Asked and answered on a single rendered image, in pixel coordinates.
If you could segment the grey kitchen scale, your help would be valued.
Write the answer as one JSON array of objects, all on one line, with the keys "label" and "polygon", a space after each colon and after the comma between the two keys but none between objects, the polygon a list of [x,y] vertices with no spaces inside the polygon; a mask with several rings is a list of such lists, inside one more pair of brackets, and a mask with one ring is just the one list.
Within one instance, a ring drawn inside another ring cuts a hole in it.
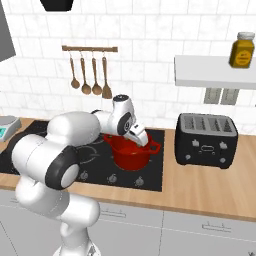
[{"label": "grey kitchen scale", "polygon": [[15,116],[0,116],[0,142],[10,139],[21,128],[21,121]]}]

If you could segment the small wooden spoon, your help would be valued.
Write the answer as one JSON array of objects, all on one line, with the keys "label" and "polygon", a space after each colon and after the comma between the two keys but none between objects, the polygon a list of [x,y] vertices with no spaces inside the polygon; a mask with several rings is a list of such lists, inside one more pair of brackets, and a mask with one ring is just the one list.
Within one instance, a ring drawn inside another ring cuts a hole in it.
[{"label": "small wooden spoon", "polygon": [[78,89],[80,87],[79,81],[76,79],[75,76],[75,69],[74,69],[74,61],[73,58],[70,58],[70,65],[71,65],[71,70],[72,70],[72,81],[71,81],[71,86],[74,89]]}]

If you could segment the wooden ladle spoon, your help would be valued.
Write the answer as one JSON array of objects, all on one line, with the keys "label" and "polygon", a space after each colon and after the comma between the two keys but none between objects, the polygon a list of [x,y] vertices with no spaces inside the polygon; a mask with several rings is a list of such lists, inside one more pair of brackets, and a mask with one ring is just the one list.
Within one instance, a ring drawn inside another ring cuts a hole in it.
[{"label": "wooden ladle spoon", "polygon": [[102,93],[102,88],[98,84],[97,80],[97,68],[96,68],[96,58],[92,57],[92,68],[93,68],[93,75],[94,75],[94,85],[92,87],[92,92],[95,95],[100,95]]}]

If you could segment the black hob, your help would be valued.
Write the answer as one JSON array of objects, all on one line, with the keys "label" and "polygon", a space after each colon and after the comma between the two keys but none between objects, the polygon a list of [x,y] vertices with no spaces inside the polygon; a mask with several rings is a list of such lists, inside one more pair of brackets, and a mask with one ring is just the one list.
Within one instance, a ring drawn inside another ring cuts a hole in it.
[{"label": "black hob", "polygon": [[[60,178],[64,175],[64,168],[74,165],[75,168],[79,169],[76,182],[161,192],[165,132],[151,129],[147,129],[146,132],[161,145],[161,149],[158,154],[150,156],[149,163],[144,168],[137,171],[127,171],[118,167],[114,162],[110,145],[103,139],[105,134],[100,134],[89,145],[68,146],[63,152],[58,153],[56,161],[50,165],[53,173],[46,173],[46,184],[51,188],[60,189]],[[83,171],[89,174],[86,181],[79,179]],[[117,177],[115,184],[109,184],[107,180],[112,174]],[[143,178],[144,185],[136,187],[134,182],[139,177]]]}]

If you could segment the grey range hood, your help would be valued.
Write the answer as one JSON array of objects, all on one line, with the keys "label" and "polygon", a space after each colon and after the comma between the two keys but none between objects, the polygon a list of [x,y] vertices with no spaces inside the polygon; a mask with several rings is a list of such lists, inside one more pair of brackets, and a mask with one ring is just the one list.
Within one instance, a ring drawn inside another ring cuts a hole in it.
[{"label": "grey range hood", "polygon": [[16,55],[6,15],[0,0],[0,62]]}]

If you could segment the black toaster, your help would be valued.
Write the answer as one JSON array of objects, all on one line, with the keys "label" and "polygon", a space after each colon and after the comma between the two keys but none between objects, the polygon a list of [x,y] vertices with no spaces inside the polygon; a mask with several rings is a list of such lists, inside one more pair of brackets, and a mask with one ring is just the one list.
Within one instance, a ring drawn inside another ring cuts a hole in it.
[{"label": "black toaster", "polygon": [[238,142],[238,131],[228,116],[181,113],[175,130],[174,152],[180,165],[227,169]]}]

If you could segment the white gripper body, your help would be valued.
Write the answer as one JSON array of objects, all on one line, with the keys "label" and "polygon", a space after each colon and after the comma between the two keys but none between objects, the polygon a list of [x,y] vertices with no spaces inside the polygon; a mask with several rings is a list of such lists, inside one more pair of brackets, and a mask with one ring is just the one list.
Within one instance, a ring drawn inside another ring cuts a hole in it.
[{"label": "white gripper body", "polygon": [[146,146],[148,144],[148,135],[145,127],[138,123],[131,126],[125,137],[139,146]]}]

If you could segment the grey wall socket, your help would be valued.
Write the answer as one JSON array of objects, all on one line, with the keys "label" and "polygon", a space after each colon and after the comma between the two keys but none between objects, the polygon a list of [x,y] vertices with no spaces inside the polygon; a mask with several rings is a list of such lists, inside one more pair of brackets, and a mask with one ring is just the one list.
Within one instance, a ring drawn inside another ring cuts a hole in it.
[{"label": "grey wall socket", "polygon": [[218,104],[221,88],[207,88],[204,97],[205,104]]},{"label": "grey wall socket", "polygon": [[222,105],[235,105],[238,98],[238,89],[224,89],[222,93]]}]

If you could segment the wooden spatula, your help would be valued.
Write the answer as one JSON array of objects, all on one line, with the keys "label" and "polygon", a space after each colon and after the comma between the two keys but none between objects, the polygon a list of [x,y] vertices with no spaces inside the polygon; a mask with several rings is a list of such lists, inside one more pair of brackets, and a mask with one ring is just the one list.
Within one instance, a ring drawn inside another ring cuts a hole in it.
[{"label": "wooden spatula", "polygon": [[102,97],[104,99],[111,99],[112,91],[107,81],[107,59],[105,56],[102,57],[102,65],[103,65],[103,74],[104,74],[104,86],[102,89]]}]

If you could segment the white wall shelf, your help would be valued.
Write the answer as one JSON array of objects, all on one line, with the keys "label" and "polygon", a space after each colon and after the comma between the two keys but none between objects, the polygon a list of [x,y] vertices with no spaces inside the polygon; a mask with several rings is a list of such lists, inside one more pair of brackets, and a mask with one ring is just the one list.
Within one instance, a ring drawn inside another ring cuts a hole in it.
[{"label": "white wall shelf", "polygon": [[175,85],[256,90],[256,58],[248,69],[232,68],[228,57],[177,55]]}]

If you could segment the amber jar with white lid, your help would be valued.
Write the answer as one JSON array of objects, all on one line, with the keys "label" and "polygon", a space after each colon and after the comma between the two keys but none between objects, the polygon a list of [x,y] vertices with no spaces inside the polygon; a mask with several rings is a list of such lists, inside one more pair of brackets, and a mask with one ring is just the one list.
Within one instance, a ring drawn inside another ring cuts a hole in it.
[{"label": "amber jar with white lid", "polygon": [[233,43],[229,58],[232,68],[249,68],[254,53],[254,32],[239,32]]}]

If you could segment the red pot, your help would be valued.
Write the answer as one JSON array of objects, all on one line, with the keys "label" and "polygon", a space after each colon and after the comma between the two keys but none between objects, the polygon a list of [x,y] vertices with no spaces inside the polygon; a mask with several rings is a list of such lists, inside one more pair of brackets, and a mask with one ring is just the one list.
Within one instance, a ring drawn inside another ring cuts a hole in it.
[{"label": "red pot", "polygon": [[137,171],[144,168],[150,160],[150,156],[158,154],[161,145],[148,135],[148,143],[145,146],[138,146],[135,142],[122,136],[107,135],[103,136],[113,154],[115,164],[123,170]]}]

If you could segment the grey drawer front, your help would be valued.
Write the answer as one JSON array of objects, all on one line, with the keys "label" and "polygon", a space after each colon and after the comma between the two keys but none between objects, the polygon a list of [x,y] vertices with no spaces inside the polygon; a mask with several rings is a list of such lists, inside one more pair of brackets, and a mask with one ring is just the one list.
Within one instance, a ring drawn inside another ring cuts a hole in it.
[{"label": "grey drawer front", "polygon": [[16,199],[15,192],[0,189],[0,206],[18,208],[19,202]]},{"label": "grey drawer front", "polygon": [[256,222],[165,211],[163,227],[175,231],[256,241]]},{"label": "grey drawer front", "polygon": [[160,228],[162,226],[163,212],[148,208],[140,208],[134,206],[100,203],[100,209],[109,209],[112,211],[122,210],[126,213],[126,218],[117,218],[112,216],[101,215],[95,226],[100,224],[130,224],[137,226]]}]

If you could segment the wooden utensil rail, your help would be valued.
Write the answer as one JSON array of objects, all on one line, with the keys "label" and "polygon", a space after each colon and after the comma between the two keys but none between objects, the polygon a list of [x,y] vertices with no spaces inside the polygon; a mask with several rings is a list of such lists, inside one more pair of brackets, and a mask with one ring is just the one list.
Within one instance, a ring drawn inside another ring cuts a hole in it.
[{"label": "wooden utensil rail", "polygon": [[62,45],[62,51],[118,52],[118,47],[82,47]]}]

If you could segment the long wooden spoon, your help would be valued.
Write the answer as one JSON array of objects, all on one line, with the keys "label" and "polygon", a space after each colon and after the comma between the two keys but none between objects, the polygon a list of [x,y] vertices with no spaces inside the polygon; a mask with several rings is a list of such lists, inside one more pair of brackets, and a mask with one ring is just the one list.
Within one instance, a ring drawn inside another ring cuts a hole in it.
[{"label": "long wooden spoon", "polygon": [[81,69],[82,69],[82,75],[83,75],[83,85],[82,85],[82,92],[86,95],[89,95],[91,93],[91,87],[88,85],[86,80],[86,72],[85,72],[85,60],[84,57],[80,58],[81,63]]}]

